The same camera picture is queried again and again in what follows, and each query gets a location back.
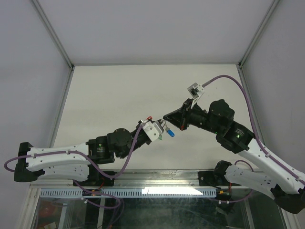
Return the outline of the key with blue tag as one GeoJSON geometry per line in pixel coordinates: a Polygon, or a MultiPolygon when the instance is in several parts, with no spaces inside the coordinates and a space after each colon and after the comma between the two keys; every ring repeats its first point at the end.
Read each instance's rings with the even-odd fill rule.
{"type": "Polygon", "coordinates": [[[169,127],[166,126],[165,131],[170,137],[175,137],[174,132],[169,127]]]}

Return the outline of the metal keyring with clips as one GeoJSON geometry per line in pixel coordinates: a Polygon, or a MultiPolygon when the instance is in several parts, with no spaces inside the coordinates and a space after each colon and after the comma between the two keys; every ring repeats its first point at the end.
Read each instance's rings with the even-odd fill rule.
{"type": "Polygon", "coordinates": [[[167,126],[167,121],[164,119],[160,119],[160,120],[158,120],[158,122],[159,122],[160,126],[162,127],[163,132],[167,133],[167,131],[169,130],[169,127],[167,126]]]}

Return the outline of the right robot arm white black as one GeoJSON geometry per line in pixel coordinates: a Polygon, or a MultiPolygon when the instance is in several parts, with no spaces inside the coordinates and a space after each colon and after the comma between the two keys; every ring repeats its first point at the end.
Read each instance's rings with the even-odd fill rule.
{"type": "Polygon", "coordinates": [[[269,150],[247,127],[234,121],[234,110],[223,99],[212,102],[208,111],[187,99],[181,108],[163,118],[182,131],[193,125],[215,134],[216,141],[223,148],[247,159],[264,172],[256,174],[220,161],[213,173],[215,183],[247,186],[270,197],[279,207],[293,214],[305,208],[304,173],[269,150]]]}

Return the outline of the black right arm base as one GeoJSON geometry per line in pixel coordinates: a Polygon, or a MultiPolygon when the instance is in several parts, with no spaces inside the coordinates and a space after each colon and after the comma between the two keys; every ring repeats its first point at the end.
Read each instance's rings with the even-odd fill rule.
{"type": "Polygon", "coordinates": [[[231,166],[232,163],[227,161],[219,161],[216,167],[212,170],[199,171],[198,181],[199,186],[212,186],[220,188],[220,186],[229,187],[229,182],[224,177],[226,169],[231,166]]]}

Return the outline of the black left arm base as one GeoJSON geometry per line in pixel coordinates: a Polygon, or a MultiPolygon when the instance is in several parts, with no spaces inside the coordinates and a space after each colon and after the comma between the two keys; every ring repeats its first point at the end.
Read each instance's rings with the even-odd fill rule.
{"type": "Polygon", "coordinates": [[[100,174],[96,168],[89,166],[89,175],[85,181],[78,181],[78,183],[83,187],[113,187],[114,179],[110,179],[100,174]]]}

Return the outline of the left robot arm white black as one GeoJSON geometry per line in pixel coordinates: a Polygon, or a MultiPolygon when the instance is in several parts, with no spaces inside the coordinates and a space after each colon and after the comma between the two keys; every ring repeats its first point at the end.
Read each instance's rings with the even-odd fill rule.
{"type": "Polygon", "coordinates": [[[91,167],[113,163],[115,158],[130,159],[134,150],[152,143],[157,137],[151,127],[139,127],[133,132],[119,128],[105,136],[67,147],[37,148],[24,142],[19,147],[14,181],[28,183],[47,177],[96,185],[100,174],[91,167]]]}

